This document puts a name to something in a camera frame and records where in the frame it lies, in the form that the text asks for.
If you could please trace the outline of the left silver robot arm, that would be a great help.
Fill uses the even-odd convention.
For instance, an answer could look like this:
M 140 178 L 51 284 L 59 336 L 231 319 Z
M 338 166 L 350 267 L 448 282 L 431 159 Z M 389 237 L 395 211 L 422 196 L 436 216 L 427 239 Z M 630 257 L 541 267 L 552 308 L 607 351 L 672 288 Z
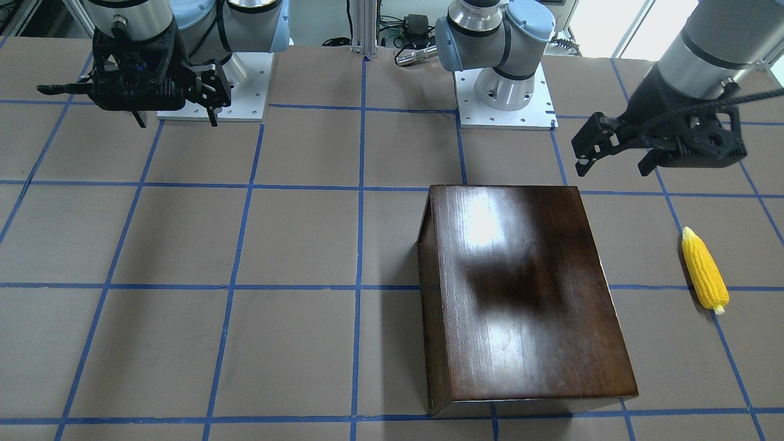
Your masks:
M 572 138 L 577 174 L 627 149 L 646 151 L 642 176 L 740 162 L 747 147 L 737 107 L 781 97 L 782 88 L 742 97 L 738 82 L 782 41 L 782 22 L 781 1 L 700 1 L 627 109 L 616 118 L 593 113 Z M 516 111 L 554 27 L 554 14 L 537 1 L 454 1 L 435 24 L 435 45 L 445 70 L 481 71 L 482 102 Z

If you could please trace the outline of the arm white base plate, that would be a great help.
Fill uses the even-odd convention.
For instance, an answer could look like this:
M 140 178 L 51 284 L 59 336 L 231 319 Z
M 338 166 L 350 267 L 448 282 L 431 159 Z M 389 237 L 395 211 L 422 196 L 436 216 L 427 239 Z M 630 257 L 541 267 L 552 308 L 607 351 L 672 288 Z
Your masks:
M 543 65 L 535 75 L 516 81 L 493 68 L 455 72 L 454 92 L 463 129 L 557 129 L 556 111 Z
M 217 63 L 232 87 L 232 104 L 216 111 L 218 122 L 263 122 L 273 61 L 272 53 L 235 52 Z

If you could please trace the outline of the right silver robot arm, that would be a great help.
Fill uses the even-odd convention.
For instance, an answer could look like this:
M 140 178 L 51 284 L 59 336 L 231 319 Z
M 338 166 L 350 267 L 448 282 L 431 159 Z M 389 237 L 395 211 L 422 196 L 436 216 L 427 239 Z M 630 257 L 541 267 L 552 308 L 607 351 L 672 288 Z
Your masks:
M 48 96 L 86 95 L 138 126 L 262 122 L 273 56 L 290 45 L 288 1 L 86 1 L 93 63 Z

